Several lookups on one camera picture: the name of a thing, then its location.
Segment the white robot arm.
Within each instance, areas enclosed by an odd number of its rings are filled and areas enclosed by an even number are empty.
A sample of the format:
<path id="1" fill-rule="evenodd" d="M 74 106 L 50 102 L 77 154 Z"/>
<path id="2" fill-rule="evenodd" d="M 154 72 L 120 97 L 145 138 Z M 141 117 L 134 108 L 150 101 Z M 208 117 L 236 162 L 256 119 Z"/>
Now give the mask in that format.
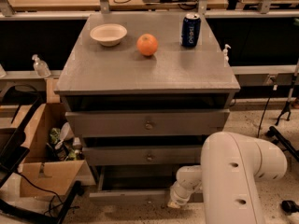
<path id="1" fill-rule="evenodd" d="M 168 205 L 180 208 L 201 190 L 206 224 L 265 224 L 256 182 L 280 180 L 286 171 L 286 157 L 273 143 L 213 133 L 203 144 L 200 163 L 178 169 Z"/>

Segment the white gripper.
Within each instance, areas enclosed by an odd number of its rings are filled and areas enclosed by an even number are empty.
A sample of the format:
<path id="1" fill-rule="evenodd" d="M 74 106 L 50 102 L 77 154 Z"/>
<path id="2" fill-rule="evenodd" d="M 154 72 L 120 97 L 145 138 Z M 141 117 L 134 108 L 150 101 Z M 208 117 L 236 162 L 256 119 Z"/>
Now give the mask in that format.
<path id="1" fill-rule="evenodd" d="M 202 187 L 200 165 L 182 166 L 177 170 L 176 181 L 170 187 L 170 200 L 167 207 L 179 209 L 187 204 L 191 196 Z"/>

